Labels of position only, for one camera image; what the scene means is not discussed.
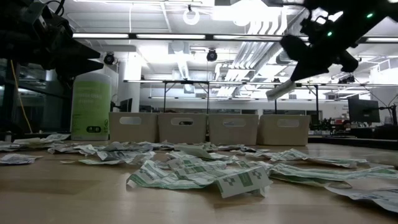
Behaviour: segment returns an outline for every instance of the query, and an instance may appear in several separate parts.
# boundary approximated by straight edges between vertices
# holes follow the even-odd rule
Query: security camera
[[[207,53],[207,61],[208,62],[214,62],[217,60],[217,53],[215,49],[210,49],[209,52]]]
[[[114,65],[118,60],[114,57],[114,52],[107,52],[104,57],[104,63],[107,65]]]

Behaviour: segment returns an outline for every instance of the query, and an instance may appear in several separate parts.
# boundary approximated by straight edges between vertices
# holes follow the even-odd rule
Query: ceiling
[[[64,18],[68,19],[74,32],[135,32],[135,33],[188,33],[188,34],[247,34],[250,32],[250,24],[246,26],[237,26],[233,21],[214,20],[219,15],[220,6],[215,6],[214,0],[202,1],[199,7],[192,6],[198,10],[200,19],[195,25],[188,25],[184,22],[183,14],[187,10],[187,5],[170,4],[105,4],[103,2],[81,2],[66,1]],[[56,9],[57,4],[51,3],[50,8]],[[268,14],[258,14],[264,18],[274,21]],[[302,8],[297,6],[285,6],[285,13],[288,26],[295,23],[295,18],[302,12]],[[236,11],[232,17],[244,18],[256,14],[255,8],[243,8]],[[369,31],[368,35],[388,35],[398,36],[398,24],[390,19],[383,20],[379,25]],[[88,46],[97,50],[106,52],[112,50],[112,47],[124,47],[126,52],[129,46],[136,46],[143,57],[142,74],[148,77],[156,74],[172,74],[173,70],[178,70],[179,66],[176,60],[169,55],[168,44],[165,40],[82,40]],[[242,42],[208,42],[208,41],[190,41],[190,54],[187,61],[189,70],[215,71],[218,63],[232,63],[241,49]],[[208,49],[216,49],[218,60],[207,62],[206,55]],[[367,62],[360,64],[356,75],[366,78],[369,76],[369,68],[377,65],[376,62],[384,61],[386,57],[398,55],[398,45],[394,44],[364,44],[355,49],[348,50],[357,58],[364,56]],[[119,58],[127,58],[126,52],[116,53]],[[262,57],[270,57],[268,50]],[[280,72],[284,77],[289,77],[294,70],[294,66],[286,66]],[[316,80],[328,80],[340,73],[339,66],[332,66],[330,73],[319,75],[312,78]],[[272,74],[271,77],[280,77],[280,73]]]

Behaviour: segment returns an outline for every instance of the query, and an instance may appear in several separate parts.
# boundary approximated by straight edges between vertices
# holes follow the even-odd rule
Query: desk
[[[290,147],[266,147],[284,151]],[[394,151],[309,144],[296,149],[312,156],[364,158],[398,163]],[[216,186],[199,190],[131,188],[126,179],[138,166],[61,164],[81,155],[43,155],[27,166],[0,167],[0,222],[44,223],[397,223],[396,213],[364,205],[325,189],[273,180],[267,198],[237,195],[222,199]],[[157,159],[163,158],[159,152]],[[309,166],[296,162],[300,167]],[[393,187],[398,180],[349,181],[357,189]]]

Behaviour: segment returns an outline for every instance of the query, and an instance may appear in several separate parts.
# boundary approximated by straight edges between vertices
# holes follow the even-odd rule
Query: green label
[[[108,135],[111,86],[100,82],[76,82],[73,88],[72,134]]]

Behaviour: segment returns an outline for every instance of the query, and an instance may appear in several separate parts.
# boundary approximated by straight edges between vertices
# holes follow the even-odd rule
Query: wooden table
[[[266,147],[283,151],[289,147]],[[382,149],[309,144],[296,149],[313,156],[364,158],[398,163]],[[354,202],[323,188],[274,180],[267,198],[237,195],[222,199],[216,186],[163,190],[126,185],[138,167],[61,164],[80,155],[43,155],[27,166],[0,167],[0,223],[397,223],[397,214]],[[398,180],[349,181],[357,189],[397,187]]]

